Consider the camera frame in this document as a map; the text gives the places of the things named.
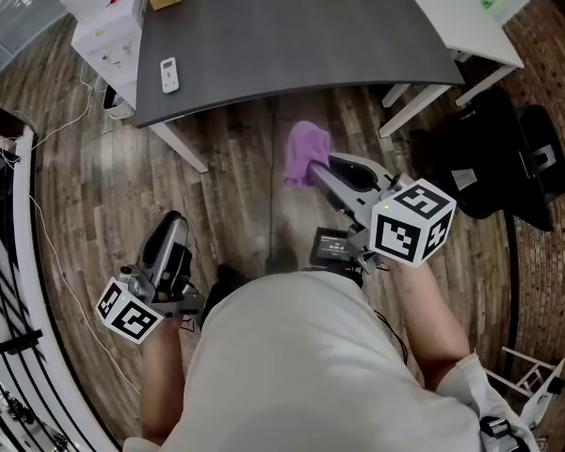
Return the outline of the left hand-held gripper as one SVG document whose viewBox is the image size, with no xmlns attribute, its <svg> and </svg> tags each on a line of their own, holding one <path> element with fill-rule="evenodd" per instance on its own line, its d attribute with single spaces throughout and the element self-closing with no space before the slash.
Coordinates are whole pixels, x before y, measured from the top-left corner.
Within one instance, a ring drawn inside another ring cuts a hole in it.
<svg viewBox="0 0 565 452">
<path fill-rule="evenodd" d="M 191 281 L 189 226 L 178 211 L 166 213 L 144 240 L 137 260 L 109 280 L 96 311 L 110 330 L 136 345 L 163 321 L 198 324 L 203 295 Z"/>
</svg>

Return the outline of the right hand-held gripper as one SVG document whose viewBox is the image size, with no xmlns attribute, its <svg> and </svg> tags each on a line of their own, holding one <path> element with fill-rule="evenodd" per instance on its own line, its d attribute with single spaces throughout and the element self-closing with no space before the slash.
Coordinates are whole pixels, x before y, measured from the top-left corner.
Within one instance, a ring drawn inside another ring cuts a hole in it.
<svg viewBox="0 0 565 452">
<path fill-rule="evenodd" d="M 316 230 L 313 266 L 371 273 L 383 257 L 420 266 L 446 241 L 457 207 L 425 179 L 347 153 L 332 153 L 328 165 L 312 161 L 309 181 L 352 222 L 345 231 Z"/>
</svg>

